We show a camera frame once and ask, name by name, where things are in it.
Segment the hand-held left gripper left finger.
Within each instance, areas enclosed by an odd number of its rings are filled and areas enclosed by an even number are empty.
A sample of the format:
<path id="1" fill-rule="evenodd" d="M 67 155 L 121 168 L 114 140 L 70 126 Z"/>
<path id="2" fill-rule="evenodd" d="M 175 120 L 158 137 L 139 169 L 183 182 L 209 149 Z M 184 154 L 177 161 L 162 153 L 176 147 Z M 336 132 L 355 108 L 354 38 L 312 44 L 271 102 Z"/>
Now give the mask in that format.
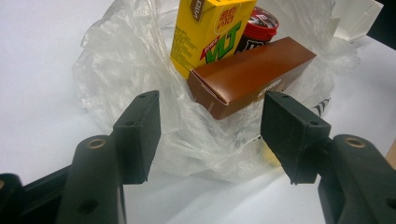
<path id="1" fill-rule="evenodd" d="M 134 98 L 109 135 L 81 141 L 55 224 L 126 224 L 123 187 L 148 180 L 161 138 L 160 94 Z"/>

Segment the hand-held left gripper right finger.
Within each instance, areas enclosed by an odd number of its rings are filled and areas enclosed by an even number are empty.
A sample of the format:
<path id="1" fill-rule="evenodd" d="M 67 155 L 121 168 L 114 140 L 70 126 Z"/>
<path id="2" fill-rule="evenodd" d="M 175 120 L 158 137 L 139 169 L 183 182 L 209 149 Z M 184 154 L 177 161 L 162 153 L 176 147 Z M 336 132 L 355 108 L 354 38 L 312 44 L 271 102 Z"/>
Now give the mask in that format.
<path id="1" fill-rule="evenodd" d="M 331 125 L 291 96 L 265 93 L 261 136 L 292 184 L 320 179 L 326 224 L 396 224 L 396 170 L 369 141 L 330 138 Z"/>

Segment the brown biscuit box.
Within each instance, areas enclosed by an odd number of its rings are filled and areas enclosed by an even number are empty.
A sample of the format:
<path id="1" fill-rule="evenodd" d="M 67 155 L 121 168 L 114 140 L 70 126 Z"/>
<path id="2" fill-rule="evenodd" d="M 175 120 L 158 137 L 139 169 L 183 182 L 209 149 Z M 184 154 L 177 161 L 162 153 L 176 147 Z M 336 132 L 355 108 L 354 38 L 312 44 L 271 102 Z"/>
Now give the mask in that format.
<path id="1" fill-rule="evenodd" d="M 315 59 L 316 54 L 285 37 L 190 71 L 193 100 L 214 119 L 224 119 L 263 98 L 283 91 Z"/>

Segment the translucent smiley plastic bag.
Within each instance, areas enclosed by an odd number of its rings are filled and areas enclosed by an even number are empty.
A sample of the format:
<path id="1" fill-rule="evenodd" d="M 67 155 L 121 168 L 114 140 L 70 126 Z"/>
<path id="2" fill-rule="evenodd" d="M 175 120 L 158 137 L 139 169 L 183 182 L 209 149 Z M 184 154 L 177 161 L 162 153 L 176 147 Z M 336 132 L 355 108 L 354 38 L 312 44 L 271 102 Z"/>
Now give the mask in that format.
<path id="1" fill-rule="evenodd" d="M 111 132 L 140 93 L 160 93 L 162 137 L 154 163 L 173 175 L 246 182 L 275 168 L 260 137 L 262 103 L 222 120 L 196 104 L 170 61 L 179 0 L 114 0 L 84 35 L 73 66 L 78 98 L 99 126 Z M 316 58 L 286 89 L 315 113 L 323 112 L 333 78 L 353 70 L 357 51 L 333 35 L 337 0 L 258 0 L 290 36 Z"/>

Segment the dark jar with red lid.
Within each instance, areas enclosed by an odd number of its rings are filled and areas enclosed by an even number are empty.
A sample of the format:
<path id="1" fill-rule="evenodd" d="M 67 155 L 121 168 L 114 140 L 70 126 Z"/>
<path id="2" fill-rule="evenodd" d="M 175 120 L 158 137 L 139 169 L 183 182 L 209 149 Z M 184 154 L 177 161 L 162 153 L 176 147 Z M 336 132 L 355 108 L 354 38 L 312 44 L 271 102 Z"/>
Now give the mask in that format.
<path id="1" fill-rule="evenodd" d="M 277 34 L 277 18 L 261 7 L 254 7 L 235 53 L 262 46 Z"/>

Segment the yellow drink carton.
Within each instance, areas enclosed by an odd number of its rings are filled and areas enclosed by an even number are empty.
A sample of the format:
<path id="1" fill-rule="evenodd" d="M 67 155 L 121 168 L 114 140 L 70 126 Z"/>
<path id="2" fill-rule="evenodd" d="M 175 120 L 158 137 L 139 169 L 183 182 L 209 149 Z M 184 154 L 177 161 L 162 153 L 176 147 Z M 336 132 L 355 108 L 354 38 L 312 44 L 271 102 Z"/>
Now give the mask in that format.
<path id="1" fill-rule="evenodd" d="M 180 0 L 170 52 L 176 70 L 190 70 L 232 56 L 257 0 Z"/>

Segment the white plastic tray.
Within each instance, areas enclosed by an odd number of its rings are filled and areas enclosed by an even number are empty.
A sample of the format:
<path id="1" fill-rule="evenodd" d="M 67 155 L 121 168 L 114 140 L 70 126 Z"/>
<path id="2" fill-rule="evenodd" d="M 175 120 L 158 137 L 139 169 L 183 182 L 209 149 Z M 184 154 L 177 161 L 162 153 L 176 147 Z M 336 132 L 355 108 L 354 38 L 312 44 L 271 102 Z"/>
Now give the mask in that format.
<path id="1" fill-rule="evenodd" d="M 384 5 L 376 0 L 334 0 L 333 35 L 353 42 L 368 34 Z"/>

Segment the white board sheet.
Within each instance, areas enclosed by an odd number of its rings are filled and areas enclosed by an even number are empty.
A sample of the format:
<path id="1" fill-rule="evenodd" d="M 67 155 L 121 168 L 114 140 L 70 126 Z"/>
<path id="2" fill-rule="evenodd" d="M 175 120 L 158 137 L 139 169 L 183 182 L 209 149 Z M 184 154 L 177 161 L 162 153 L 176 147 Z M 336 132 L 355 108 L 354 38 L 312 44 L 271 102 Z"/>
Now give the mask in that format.
<path id="1" fill-rule="evenodd" d="M 71 68 L 86 30 L 112 0 L 0 1 L 0 174 L 29 183 L 68 165 L 99 128 L 77 99 Z M 396 50 L 357 40 L 360 64 L 335 78 L 333 134 L 387 153 L 396 140 Z M 316 185 L 275 169 L 242 184 L 152 169 L 125 190 L 129 224 L 325 224 Z"/>

